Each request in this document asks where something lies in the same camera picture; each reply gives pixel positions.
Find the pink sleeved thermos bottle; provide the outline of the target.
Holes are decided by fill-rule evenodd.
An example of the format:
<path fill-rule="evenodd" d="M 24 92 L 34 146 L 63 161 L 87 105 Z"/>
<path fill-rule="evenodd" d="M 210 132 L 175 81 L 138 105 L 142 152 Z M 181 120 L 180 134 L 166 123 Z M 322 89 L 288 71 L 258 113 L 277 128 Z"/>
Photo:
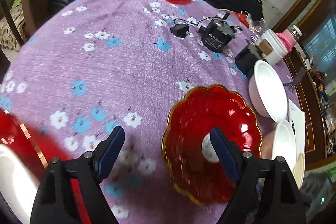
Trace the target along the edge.
<path fill-rule="evenodd" d="M 276 33 L 276 35 L 281 40 L 287 52 L 290 53 L 302 37 L 302 32 L 295 24 L 293 24 L 289 28 L 286 28 L 282 33 Z"/>

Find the purple phone stand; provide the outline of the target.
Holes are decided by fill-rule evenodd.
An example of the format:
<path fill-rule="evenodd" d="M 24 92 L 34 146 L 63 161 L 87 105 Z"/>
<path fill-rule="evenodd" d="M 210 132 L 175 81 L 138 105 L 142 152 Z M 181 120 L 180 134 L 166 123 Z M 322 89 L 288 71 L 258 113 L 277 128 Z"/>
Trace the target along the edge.
<path fill-rule="evenodd" d="M 294 77 L 294 79 L 289 83 L 283 84 L 283 87 L 288 88 L 290 92 L 294 93 L 296 86 L 300 83 L 305 74 L 306 74 L 305 68 L 301 67 L 296 76 Z"/>

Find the beige paper bowl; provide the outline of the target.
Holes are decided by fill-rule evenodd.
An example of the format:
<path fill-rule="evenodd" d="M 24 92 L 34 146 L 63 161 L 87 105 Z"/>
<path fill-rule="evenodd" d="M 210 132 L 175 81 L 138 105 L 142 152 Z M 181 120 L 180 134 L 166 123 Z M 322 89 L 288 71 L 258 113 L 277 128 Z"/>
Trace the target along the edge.
<path fill-rule="evenodd" d="M 302 187 L 304 173 L 305 173 L 305 155 L 303 153 L 300 153 L 297 157 L 297 161 L 293 169 L 293 177 L 299 189 Z"/>

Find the white foam bowl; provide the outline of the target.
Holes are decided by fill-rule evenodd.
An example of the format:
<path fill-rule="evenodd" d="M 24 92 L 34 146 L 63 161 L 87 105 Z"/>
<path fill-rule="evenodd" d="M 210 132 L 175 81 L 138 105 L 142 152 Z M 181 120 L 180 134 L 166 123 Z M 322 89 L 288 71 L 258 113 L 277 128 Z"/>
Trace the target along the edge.
<path fill-rule="evenodd" d="M 249 97 L 255 110 L 278 123 L 288 112 L 288 99 L 277 72 L 266 61 L 256 61 L 248 84 Z"/>
<path fill-rule="evenodd" d="M 294 169 L 297 161 L 295 137 L 287 120 L 279 121 L 276 128 L 262 138 L 261 157 L 274 160 L 277 156 L 286 160 L 290 170 Z"/>
<path fill-rule="evenodd" d="M 1 145 L 1 209 L 14 223 L 29 223 L 39 180 L 9 147 Z"/>

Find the black cylindrical pump device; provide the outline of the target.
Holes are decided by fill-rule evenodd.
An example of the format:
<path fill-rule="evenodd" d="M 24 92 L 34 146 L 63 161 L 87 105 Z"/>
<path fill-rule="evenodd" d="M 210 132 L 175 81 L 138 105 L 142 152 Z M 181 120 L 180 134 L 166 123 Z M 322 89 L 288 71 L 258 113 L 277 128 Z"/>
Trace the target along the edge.
<path fill-rule="evenodd" d="M 239 26 L 227 22 L 230 12 L 224 15 L 208 17 L 209 24 L 204 27 L 201 22 L 198 23 L 198 33 L 201 35 L 203 45 L 214 53 L 221 53 L 224 47 L 235 38 Z"/>

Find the black grinder with wooden knob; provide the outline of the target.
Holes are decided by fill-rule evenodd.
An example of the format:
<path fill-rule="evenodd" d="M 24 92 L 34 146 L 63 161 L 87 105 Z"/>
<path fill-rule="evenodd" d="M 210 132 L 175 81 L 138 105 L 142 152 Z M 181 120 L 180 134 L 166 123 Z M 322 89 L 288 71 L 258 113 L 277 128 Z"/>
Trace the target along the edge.
<path fill-rule="evenodd" d="M 265 61 L 265 55 L 259 46 L 247 44 L 236 56 L 235 64 L 238 70 L 250 79 L 254 74 L 254 66 L 257 61 Z"/>

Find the small red gold-rimmed plate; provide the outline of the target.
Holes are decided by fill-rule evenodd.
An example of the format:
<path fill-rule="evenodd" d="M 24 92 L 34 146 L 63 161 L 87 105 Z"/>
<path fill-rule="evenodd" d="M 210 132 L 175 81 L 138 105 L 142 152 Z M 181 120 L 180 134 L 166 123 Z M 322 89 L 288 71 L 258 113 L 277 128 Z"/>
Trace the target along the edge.
<path fill-rule="evenodd" d="M 256 115 L 239 93 L 219 84 L 189 90 L 169 112 L 162 156 L 175 190 L 198 205 L 225 203 L 236 186 L 211 144 L 214 127 L 242 151 L 261 154 Z"/>

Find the purple floral tablecloth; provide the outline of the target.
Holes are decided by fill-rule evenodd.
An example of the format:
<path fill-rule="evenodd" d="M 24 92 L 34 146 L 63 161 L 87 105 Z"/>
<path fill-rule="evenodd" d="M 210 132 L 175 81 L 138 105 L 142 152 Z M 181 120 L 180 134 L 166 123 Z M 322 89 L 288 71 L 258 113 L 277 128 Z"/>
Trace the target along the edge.
<path fill-rule="evenodd" d="M 2 81 L 1 108 L 46 159 L 77 158 L 123 127 L 125 144 L 102 183 L 120 223 L 215 223 L 224 204 L 179 194 L 161 141 L 170 109 L 192 88 L 221 84 L 250 103 L 234 62 L 248 28 L 223 53 L 208 50 L 194 27 L 185 38 L 170 32 L 178 19 L 208 23 L 218 13 L 204 0 L 75 0 L 22 47 Z"/>

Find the black power adapter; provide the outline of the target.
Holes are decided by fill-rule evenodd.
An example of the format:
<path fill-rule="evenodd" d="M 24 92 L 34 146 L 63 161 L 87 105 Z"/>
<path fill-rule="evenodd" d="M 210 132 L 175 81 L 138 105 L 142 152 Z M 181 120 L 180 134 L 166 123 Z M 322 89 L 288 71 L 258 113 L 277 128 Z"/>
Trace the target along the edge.
<path fill-rule="evenodd" d="M 170 32 L 177 38 L 185 38 L 189 32 L 188 24 L 176 24 L 170 28 Z"/>

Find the white notebook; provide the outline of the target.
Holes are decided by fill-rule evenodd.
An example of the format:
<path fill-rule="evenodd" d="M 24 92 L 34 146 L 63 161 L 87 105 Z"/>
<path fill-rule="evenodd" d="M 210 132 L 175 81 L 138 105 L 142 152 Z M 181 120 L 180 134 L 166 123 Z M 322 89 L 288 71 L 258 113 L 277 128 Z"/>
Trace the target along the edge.
<path fill-rule="evenodd" d="M 288 99 L 288 122 L 295 135 L 296 154 L 305 153 L 305 113 Z"/>

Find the white plastic jar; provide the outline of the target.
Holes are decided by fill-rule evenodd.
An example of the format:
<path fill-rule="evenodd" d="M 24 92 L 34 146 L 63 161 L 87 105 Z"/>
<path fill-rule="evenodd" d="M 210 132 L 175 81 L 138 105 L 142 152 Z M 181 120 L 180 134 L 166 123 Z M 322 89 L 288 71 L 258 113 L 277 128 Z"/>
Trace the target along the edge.
<path fill-rule="evenodd" d="M 266 50 L 264 59 L 266 59 L 270 65 L 279 63 L 288 54 L 280 38 L 271 29 L 266 30 L 261 35 L 259 46 L 262 51 Z"/>

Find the large red glass plate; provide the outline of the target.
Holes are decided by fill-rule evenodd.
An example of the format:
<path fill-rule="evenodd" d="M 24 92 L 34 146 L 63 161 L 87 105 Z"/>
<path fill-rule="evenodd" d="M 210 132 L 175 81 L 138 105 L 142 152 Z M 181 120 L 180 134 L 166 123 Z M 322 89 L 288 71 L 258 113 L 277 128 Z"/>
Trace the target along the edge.
<path fill-rule="evenodd" d="M 1 111 L 1 145 L 9 147 L 19 157 L 22 163 L 28 168 L 39 180 L 39 184 L 45 175 L 51 160 L 58 157 L 64 161 L 66 156 L 62 154 L 47 137 L 40 137 L 29 132 L 27 127 L 7 111 Z M 80 196 L 78 182 L 71 180 L 71 186 L 75 192 L 75 201 L 79 209 L 82 223 L 90 223 L 86 209 L 84 208 L 83 199 Z M 14 223 L 4 210 L 1 209 L 1 222 Z"/>

